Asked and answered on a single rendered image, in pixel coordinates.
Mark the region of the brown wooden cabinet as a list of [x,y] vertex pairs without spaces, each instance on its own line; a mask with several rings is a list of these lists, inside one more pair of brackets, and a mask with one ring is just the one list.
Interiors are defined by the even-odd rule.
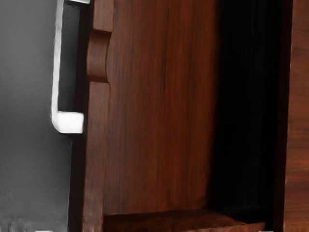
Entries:
[[309,0],[283,0],[288,71],[282,232],[309,232]]

